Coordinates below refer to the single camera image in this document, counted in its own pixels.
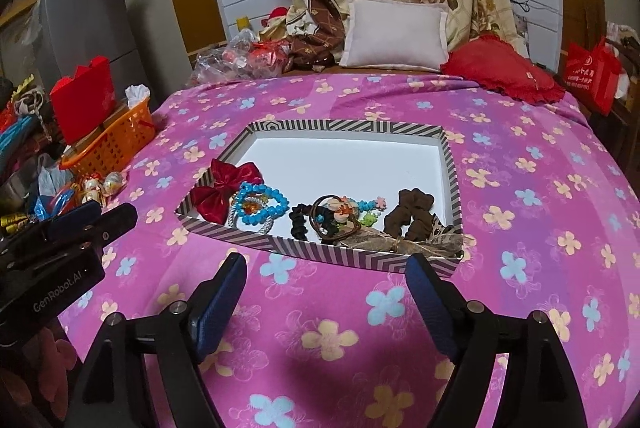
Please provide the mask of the left hand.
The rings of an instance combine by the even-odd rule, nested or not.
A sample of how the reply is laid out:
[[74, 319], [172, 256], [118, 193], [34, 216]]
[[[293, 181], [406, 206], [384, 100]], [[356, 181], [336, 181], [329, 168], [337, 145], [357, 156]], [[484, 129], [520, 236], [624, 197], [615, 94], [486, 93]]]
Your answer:
[[[74, 369], [78, 355], [73, 345], [64, 337], [56, 338], [48, 326], [35, 338], [37, 357], [32, 369], [36, 374], [37, 390], [46, 401], [53, 417], [64, 422], [70, 404], [70, 385], [67, 374]], [[26, 372], [11, 370], [10, 364], [1, 363], [1, 385], [19, 408], [32, 404], [32, 390], [27, 385]]]

